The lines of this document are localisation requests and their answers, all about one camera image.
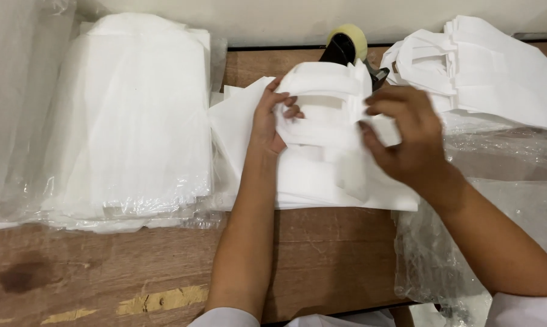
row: white sleeve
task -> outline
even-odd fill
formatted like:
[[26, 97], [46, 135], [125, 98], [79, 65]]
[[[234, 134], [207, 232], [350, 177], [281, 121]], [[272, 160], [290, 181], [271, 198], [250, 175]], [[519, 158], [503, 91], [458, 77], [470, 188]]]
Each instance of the white sleeve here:
[[547, 297], [495, 294], [486, 327], [547, 327]]
[[240, 309], [215, 308], [195, 319], [189, 327], [260, 327], [260, 322]]

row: person's right hand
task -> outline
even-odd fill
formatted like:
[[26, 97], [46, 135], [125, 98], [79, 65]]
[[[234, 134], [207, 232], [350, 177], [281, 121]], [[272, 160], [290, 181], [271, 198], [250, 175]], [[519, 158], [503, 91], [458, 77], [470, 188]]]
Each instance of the person's right hand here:
[[366, 99], [368, 115], [395, 119], [402, 143], [385, 147], [367, 123], [360, 121], [363, 142], [387, 175], [407, 184], [429, 202], [465, 182], [445, 159], [443, 127], [427, 94], [414, 87], [387, 87]]

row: forearm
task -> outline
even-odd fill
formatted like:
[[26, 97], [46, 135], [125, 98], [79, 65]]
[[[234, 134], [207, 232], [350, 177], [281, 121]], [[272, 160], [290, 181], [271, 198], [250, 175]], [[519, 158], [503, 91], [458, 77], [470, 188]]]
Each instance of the forearm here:
[[241, 186], [213, 262], [208, 311], [242, 309], [261, 319], [274, 246], [277, 155], [249, 146]]
[[462, 176], [446, 183], [430, 203], [481, 283], [492, 294], [547, 296], [547, 253]]

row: wooden table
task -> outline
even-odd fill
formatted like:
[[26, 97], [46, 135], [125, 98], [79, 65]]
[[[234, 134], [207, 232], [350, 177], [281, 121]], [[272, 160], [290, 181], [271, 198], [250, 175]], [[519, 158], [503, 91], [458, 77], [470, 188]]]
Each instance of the wooden table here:
[[[547, 55], [547, 44], [539, 46]], [[369, 53], [377, 64], [386, 48]], [[230, 52], [224, 83], [245, 87], [317, 61], [322, 50]], [[264, 322], [402, 304], [394, 295], [390, 212], [276, 212]], [[0, 231], [0, 326], [185, 326], [203, 310], [221, 229]]]

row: person's left hand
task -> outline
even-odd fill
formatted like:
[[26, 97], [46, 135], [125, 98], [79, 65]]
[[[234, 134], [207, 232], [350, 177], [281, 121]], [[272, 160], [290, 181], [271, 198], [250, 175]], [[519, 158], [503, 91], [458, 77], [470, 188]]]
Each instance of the person's left hand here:
[[276, 104], [283, 102], [289, 107], [283, 113], [285, 118], [304, 118], [300, 108], [295, 104], [297, 97], [290, 97], [289, 93], [275, 93], [282, 78], [274, 79], [265, 88], [260, 103], [253, 114], [253, 128], [251, 130], [250, 147], [261, 147], [267, 151], [279, 154], [286, 148], [285, 142], [275, 130], [275, 115], [273, 110]]

